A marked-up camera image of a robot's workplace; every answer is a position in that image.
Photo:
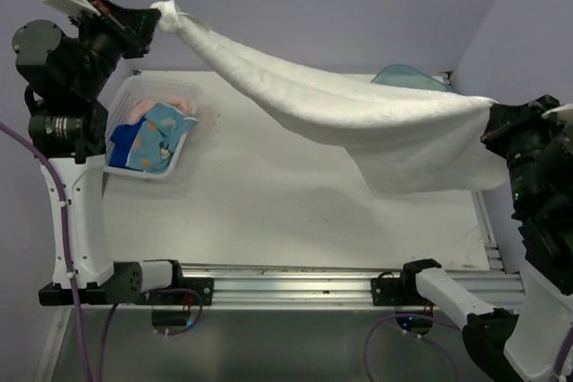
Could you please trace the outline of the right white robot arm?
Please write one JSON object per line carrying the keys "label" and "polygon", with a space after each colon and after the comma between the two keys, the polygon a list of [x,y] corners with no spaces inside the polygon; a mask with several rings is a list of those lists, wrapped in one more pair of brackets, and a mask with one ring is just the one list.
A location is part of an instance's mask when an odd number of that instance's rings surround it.
{"label": "right white robot arm", "polygon": [[517,314],[478,299],[433,259],[403,266],[402,299],[437,305],[493,381],[572,378],[572,107],[544,95],[496,104],[481,138],[509,170],[513,219],[526,249]]}

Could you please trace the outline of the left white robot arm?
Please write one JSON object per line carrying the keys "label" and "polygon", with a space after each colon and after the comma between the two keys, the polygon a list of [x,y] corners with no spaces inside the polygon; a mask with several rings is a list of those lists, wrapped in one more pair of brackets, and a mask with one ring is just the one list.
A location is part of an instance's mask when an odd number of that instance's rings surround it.
{"label": "left white robot arm", "polygon": [[102,206],[108,112],[98,97],[121,59],[149,52],[161,14],[88,2],[90,9],[73,19],[76,37],[35,20],[12,40],[16,69],[27,83],[24,145],[41,164],[54,225],[54,273],[38,298],[44,306],[116,305],[155,293],[177,303],[186,292],[178,262],[113,260]]}

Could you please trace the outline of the white towel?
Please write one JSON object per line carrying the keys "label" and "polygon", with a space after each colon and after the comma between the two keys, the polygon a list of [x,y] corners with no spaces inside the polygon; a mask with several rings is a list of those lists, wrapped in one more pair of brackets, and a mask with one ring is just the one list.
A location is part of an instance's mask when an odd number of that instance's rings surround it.
{"label": "white towel", "polygon": [[480,138],[493,100],[359,81],[227,38],[174,1],[159,28],[180,38],[235,90],[290,132],[341,147],[376,194],[486,191],[508,181]]}

